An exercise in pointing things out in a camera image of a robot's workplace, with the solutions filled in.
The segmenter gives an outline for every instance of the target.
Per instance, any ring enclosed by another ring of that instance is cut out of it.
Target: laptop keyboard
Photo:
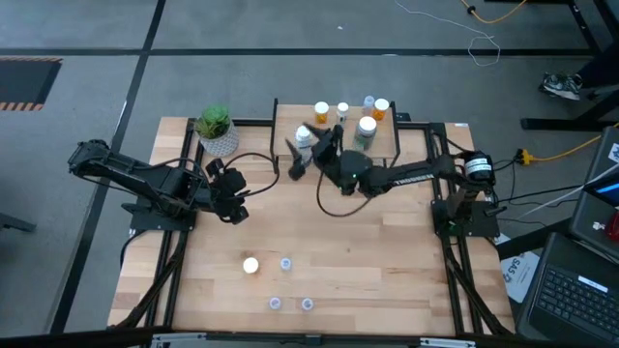
[[[588,279],[547,266],[536,307],[607,340],[619,336],[619,303]]]

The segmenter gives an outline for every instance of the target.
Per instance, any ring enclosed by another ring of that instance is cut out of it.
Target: wooden tabletop
[[[294,144],[294,134],[302,123],[321,129],[331,129],[337,123],[337,107],[329,106],[329,118],[326,124],[316,124],[313,105],[288,105],[279,104],[277,109],[277,121],[275,122],[275,143],[273,153],[280,156],[280,160],[291,160],[290,150],[284,141],[288,138]],[[352,142],[355,129],[359,120],[364,117],[361,106],[350,106],[348,117],[343,124],[344,138],[342,145],[344,149],[353,149]],[[393,159],[396,156],[396,138],[394,136],[394,114],[390,107],[381,121],[376,122],[376,136],[372,145],[365,151],[366,155],[372,159]]]
[[[186,123],[186,118],[162,118],[150,162],[179,156]],[[466,125],[446,127],[452,140],[473,148]],[[233,155],[249,151],[268,155],[270,131],[239,127],[241,142]],[[421,131],[398,132],[402,151],[398,163],[427,157]],[[194,136],[191,158],[196,144]],[[205,157],[203,163],[211,159]],[[211,214],[198,215],[189,237],[173,328],[454,334],[443,254],[432,228],[431,183],[394,188],[373,199],[358,214],[335,218],[321,213],[316,205],[315,168],[293,182],[286,175],[288,165],[280,161],[277,185],[247,199],[250,217],[239,225],[221,223]],[[274,179],[271,164],[264,159],[239,159],[233,167],[242,171],[249,189],[263,188]],[[321,200],[328,211],[348,212],[364,201],[359,194],[342,197],[333,185],[323,184]],[[124,319],[150,286],[161,241],[161,232],[149,232],[128,247],[109,324]],[[482,238],[468,238],[467,242],[478,292],[503,325],[513,331],[495,249]],[[249,256],[260,263],[254,275],[246,275],[242,269]],[[282,257],[292,260],[291,271],[280,270]],[[472,331],[466,297],[459,290],[465,328]],[[269,308],[272,297],[281,298],[281,310]],[[301,309],[305,297],[315,303],[309,312]],[[162,290],[158,324],[162,323],[166,299],[167,287]]]

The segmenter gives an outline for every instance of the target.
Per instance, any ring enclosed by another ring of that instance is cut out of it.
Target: yellow cable
[[[468,8],[470,8],[470,5],[469,5],[469,4],[467,4],[465,0],[460,0],[460,1],[462,2],[462,4],[464,4],[464,6],[466,6],[466,8],[467,8],[467,9],[468,9]],[[528,0],[522,0],[522,2],[518,4],[518,6],[514,7],[514,8],[513,8],[511,11],[509,11],[507,14],[503,15],[503,16],[502,16],[502,17],[500,17],[500,18],[496,18],[496,19],[494,19],[494,20],[485,20],[485,19],[481,18],[480,16],[478,16],[476,11],[471,11],[471,14],[473,14],[473,15],[474,15],[474,16],[475,16],[475,17],[476,17],[479,21],[481,21],[482,23],[485,23],[485,24],[494,24],[494,23],[498,23],[498,22],[500,22],[501,20],[503,20],[503,19],[505,19],[505,18],[509,17],[510,15],[513,15],[513,14],[514,14],[514,12],[515,12],[517,9],[519,9],[520,7],[522,7],[522,5],[526,4],[526,2],[527,2],[527,1],[528,1]]]
[[[618,122],[618,123],[616,123],[616,124],[614,124],[614,126],[613,126],[613,127],[614,127],[614,128],[619,127],[619,122]],[[571,154],[573,154],[574,152],[576,152],[576,151],[578,151],[578,150],[580,150],[580,149],[582,149],[582,148],[584,148],[584,147],[586,147],[586,146],[589,146],[589,145],[593,144],[594,142],[596,142],[596,141],[600,140],[600,138],[601,138],[601,137],[602,137],[601,135],[598,135],[598,136],[594,137],[593,139],[591,139],[591,140],[587,140],[587,141],[583,142],[582,144],[580,144],[580,145],[578,145],[578,146],[574,147],[572,150],[568,150],[568,151],[564,152],[563,154],[559,154],[559,155],[557,155],[557,156],[553,156],[553,157],[549,157],[549,158],[545,158],[545,159],[538,159],[538,158],[536,158],[536,157],[535,157],[535,156],[533,156],[533,155],[529,155],[529,161],[549,161],[549,160],[558,160],[558,159],[561,159],[561,158],[563,158],[563,157],[565,157],[565,156],[567,156],[567,155],[571,155]]]

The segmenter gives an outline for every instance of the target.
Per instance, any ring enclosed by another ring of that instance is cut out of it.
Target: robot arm
[[[245,200],[235,196],[246,186],[243,175],[234,168],[224,169],[221,159],[214,159],[206,169],[211,183],[201,169],[200,175],[184,167],[149,165],[110,151],[101,140],[79,143],[69,159],[69,171],[75,176],[109,179],[146,199],[151,210],[165,217],[182,219],[200,210],[234,224],[247,218]],[[123,208],[130,213],[144,209],[135,204]]]

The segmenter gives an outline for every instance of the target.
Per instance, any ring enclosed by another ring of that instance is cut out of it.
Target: laptop screen
[[[601,178],[585,186],[584,190],[613,207],[619,207],[619,173]]]

